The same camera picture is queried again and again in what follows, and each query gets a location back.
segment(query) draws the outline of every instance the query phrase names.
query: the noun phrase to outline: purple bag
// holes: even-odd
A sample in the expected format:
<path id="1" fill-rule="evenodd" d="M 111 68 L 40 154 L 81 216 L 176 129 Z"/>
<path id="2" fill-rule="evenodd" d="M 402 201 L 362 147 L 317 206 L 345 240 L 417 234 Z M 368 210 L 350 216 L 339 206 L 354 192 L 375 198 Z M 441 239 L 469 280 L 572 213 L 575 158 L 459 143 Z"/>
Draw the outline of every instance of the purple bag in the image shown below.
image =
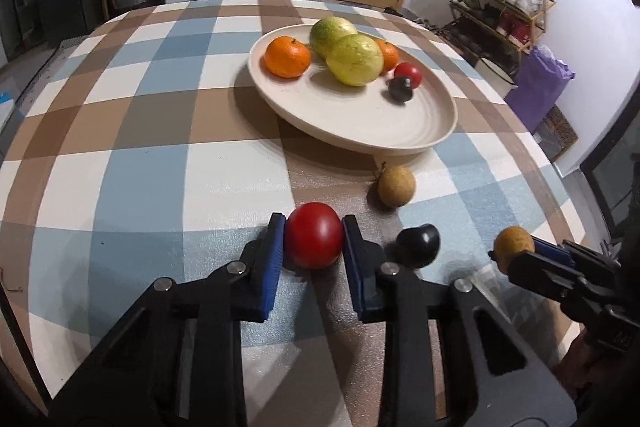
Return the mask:
<path id="1" fill-rule="evenodd" d="M 511 89 L 504 101 L 533 133 L 574 76 L 569 66 L 557 60 L 549 48 L 535 46 L 530 55 L 522 59 L 514 79 L 518 87 Z"/>

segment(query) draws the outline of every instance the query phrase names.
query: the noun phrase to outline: red ball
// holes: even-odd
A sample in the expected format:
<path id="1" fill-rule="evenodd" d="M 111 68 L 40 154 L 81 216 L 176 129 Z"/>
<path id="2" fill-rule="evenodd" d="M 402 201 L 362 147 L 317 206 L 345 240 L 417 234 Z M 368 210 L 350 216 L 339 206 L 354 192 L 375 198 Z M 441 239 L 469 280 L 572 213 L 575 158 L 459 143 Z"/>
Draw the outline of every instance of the red ball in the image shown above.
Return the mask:
<path id="1" fill-rule="evenodd" d="M 305 203 L 287 219 L 284 250 L 304 268 L 325 268 L 338 259 L 343 235 L 334 209 L 324 203 Z"/>
<path id="2" fill-rule="evenodd" d="M 422 81 L 422 73 L 410 62 L 398 64 L 394 76 L 408 76 L 411 79 L 411 89 L 417 89 Z"/>

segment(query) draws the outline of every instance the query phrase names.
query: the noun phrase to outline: checkered tablecloth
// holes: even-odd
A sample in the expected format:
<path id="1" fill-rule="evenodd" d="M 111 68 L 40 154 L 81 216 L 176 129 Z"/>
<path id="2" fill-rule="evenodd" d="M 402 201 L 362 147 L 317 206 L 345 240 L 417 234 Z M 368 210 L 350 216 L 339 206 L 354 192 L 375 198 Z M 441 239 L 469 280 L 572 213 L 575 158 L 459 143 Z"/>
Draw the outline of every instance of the checkered tablecloth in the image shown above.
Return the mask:
<path id="1" fill-rule="evenodd" d="M 271 30 L 332 14 L 433 69 L 458 106 L 452 136 L 389 159 L 324 144 L 275 116 L 248 74 L 249 49 Z M 415 198 L 397 212 L 367 203 L 383 161 L 417 178 Z M 380 243 L 433 223 L 442 250 L 424 279 L 473 277 L 534 344 L 549 337 L 557 346 L 572 331 L 506 282 L 486 252 L 508 225 L 558 242 L 581 241 L 584 229 L 532 136 L 454 50 L 374 10 L 195 1 L 129 12 L 86 38 L 31 107 L 0 169 L 4 285 L 23 288 L 9 296 L 51 392 L 154 279 L 206 277 L 236 259 L 272 212 L 305 201 L 355 214 L 365 238 Z M 270 320 L 242 327 L 252 425 L 374 425 L 383 329 L 357 322 L 341 262 L 283 270 Z M 28 386 L 4 328 L 0 349 Z"/>

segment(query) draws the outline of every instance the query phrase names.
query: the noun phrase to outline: round plate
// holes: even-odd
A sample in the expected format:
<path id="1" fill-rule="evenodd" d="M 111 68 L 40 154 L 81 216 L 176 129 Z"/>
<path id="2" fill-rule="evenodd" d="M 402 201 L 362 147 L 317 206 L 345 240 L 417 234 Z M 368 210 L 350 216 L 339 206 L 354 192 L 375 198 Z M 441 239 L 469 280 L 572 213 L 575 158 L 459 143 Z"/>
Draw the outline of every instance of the round plate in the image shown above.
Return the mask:
<path id="1" fill-rule="evenodd" d="M 405 104 L 389 98 L 383 74 L 364 87 L 339 82 L 315 54 L 297 79 L 272 75 L 262 56 L 274 38 L 309 42 L 310 24 L 286 26 L 262 36 L 249 53 L 248 67 L 258 92 L 293 126 L 332 145 L 364 153 L 411 154 L 444 140 L 458 121 L 456 103 L 440 79 L 414 56 L 399 49 L 400 61 L 422 72 L 422 83 Z"/>

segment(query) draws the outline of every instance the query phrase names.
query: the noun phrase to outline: yellow-green fruit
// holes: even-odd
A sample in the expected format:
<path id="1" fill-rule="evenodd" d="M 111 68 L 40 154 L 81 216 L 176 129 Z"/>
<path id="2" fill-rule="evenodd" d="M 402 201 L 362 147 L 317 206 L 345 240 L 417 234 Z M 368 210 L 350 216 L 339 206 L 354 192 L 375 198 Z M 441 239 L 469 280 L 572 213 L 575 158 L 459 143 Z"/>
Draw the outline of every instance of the yellow-green fruit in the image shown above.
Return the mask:
<path id="1" fill-rule="evenodd" d="M 508 275 L 511 259 L 517 257 L 523 250 L 535 251 L 533 238 L 529 232 L 522 227 L 507 227 L 502 230 L 494 241 L 494 257 L 498 270 Z"/>
<path id="2" fill-rule="evenodd" d="M 414 174 L 406 167 L 386 169 L 378 180 L 380 201 L 390 208 L 398 208 L 411 201 L 415 194 Z"/>
<path id="3" fill-rule="evenodd" d="M 376 41 L 357 33 L 337 41 L 326 57 L 326 64 L 343 84 L 365 86 L 382 73 L 385 59 Z"/>
<path id="4" fill-rule="evenodd" d="M 326 56 L 334 47 L 334 44 L 347 35 L 356 34 L 356 26 L 342 17 L 325 17 L 320 19 L 311 28 L 309 34 L 309 45 L 322 58 Z"/>

